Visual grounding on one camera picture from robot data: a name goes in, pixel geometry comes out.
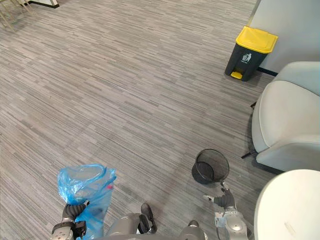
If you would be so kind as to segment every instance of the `baseboard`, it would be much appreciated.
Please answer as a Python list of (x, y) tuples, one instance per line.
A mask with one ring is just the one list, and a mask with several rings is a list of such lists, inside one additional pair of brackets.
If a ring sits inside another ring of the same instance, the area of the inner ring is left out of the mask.
[(48, 7), (48, 8), (52, 8), (52, 9), (56, 9), (58, 7), (60, 7), (59, 4), (57, 5), (49, 5), (49, 4), (45, 4), (45, 3), (42, 3), (42, 2), (36, 2), (36, 1), (28, 1), (29, 4), (38, 4), (38, 5), (41, 5), (41, 6), (45, 6), (45, 7)]
[(258, 67), (257, 70), (258, 70), (259, 72), (262, 72), (262, 73), (265, 73), (265, 74), (269, 74), (269, 75), (274, 76), (274, 77), (278, 75), (277, 72), (275, 72), (275, 71), (270, 71), (270, 70), (264, 69), (264, 68), (262, 68), (262, 67)]

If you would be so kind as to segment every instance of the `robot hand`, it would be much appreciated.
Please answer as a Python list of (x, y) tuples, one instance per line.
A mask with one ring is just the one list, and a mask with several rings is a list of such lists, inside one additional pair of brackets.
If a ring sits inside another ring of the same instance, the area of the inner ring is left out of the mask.
[(224, 195), (217, 196), (217, 197), (204, 195), (203, 198), (217, 204), (220, 207), (223, 207), (225, 211), (231, 211), (231, 210), (236, 211), (237, 208), (236, 208), (235, 198), (232, 195), (229, 187), (224, 181), (221, 182), (221, 186), (222, 186), (221, 190), (224, 192)]
[(66, 204), (62, 213), (62, 221), (53, 227), (50, 240), (75, 240), (77, 237), (82, 238), (87, 230), (86, 221), (75, 222), (75, 220), (88, 204), (89, 201), (85, 201), (79, 205)]

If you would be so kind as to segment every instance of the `trash bag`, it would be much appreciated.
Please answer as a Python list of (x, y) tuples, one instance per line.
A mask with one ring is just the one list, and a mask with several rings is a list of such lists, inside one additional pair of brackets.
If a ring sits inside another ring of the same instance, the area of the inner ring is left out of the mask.
[(116, 170), (100, 164), (66, 167), (60, 170), (57, 181), (58, 191), (64, 201), (71, 205), (90, 204), (76, 218), (86, 221), (84, 240), (103, 237), (104, 218), (111, 202)]

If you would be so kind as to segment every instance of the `yellow trash bin lid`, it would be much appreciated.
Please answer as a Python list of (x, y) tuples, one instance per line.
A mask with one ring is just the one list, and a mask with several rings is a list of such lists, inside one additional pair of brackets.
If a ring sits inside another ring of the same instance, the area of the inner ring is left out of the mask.
[(274, 49), (277, 39), (278, 36), (267, 31), (244, 26), (235, 42), (246, 49), (268, 54)]

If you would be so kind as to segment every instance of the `white wall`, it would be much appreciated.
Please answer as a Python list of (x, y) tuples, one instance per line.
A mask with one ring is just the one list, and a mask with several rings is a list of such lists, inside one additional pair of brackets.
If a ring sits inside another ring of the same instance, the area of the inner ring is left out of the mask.
[(261, 0), (251, 28), (277, 35), (261, 68), (278, 73), (296, 61), (320, 61), (320, 0)]

